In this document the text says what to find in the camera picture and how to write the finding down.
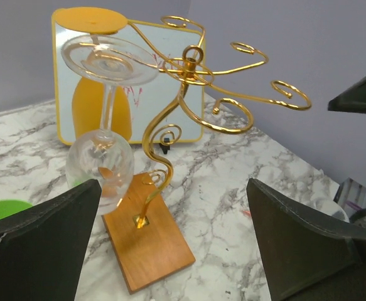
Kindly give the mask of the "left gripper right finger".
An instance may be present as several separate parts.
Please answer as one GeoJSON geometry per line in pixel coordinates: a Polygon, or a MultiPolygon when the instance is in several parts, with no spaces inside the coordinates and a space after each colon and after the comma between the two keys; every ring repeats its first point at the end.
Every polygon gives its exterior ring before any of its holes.
{"type": "Polygon", "coordinates": [[[247,198],[272,300],[366,300],[366,228],[258,179],[247,198]]]}

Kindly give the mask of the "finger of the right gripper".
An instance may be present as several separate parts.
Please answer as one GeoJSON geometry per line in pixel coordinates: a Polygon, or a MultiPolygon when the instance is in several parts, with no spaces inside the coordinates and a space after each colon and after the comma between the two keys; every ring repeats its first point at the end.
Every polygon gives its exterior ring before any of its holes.
{"type": "Polygon", "coordinates": [[[328,111],[366,114],[366,76],[330,100],[328,111]]]}

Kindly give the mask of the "yellow plastic wine glass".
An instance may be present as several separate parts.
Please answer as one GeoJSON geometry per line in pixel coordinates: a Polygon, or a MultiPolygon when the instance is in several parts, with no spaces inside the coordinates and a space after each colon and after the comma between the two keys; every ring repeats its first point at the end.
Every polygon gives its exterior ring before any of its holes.
{"type": "MultiPolygon", "coordinates": [[[[127,25],[127,18],[122,14],[105,8],[74,7],[58,9],[53,13],[53,22],[65,29],[88,34],[112,34],[127,25]]],[[[72,117],[75,136],[99,128],[102,114],[104,84],[92,77],[82,77],[73,93],[72,117]]],[[[110,113],[110,129],[126,140],[132,135],[130,107],[126,94],[121,87],[116,88],[113,97],[116,106],[110,113]]]]}

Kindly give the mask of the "clear wine glass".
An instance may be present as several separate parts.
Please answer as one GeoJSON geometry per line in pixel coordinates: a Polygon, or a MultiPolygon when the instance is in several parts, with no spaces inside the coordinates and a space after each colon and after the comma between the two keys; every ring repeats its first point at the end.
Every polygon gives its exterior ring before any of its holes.
{"type": "Polygon", "coordinates": [[[102,193],[97,214],[105,215],[120,205],[134,172],[131,146],[110,129],[116,88],[154,80],[158,65],[145,49],[109,35],[85,34],[71,38],[62,46],[62,57],[69,69],[82,77],[89,73],[95,79],[104,77],[99,128],[76,139],[68,152],[65,171],[70,187],[89,179],[98,180],[102,193]]]}

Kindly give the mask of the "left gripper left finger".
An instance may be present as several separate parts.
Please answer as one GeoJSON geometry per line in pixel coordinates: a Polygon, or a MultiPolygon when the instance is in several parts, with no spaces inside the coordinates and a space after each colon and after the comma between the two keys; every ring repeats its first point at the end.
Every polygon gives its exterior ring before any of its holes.
{"type": "Polygon", "coordinates": [[[90,179],[0,219],[0,300],[74,300],[101,192],[90,179]]]}

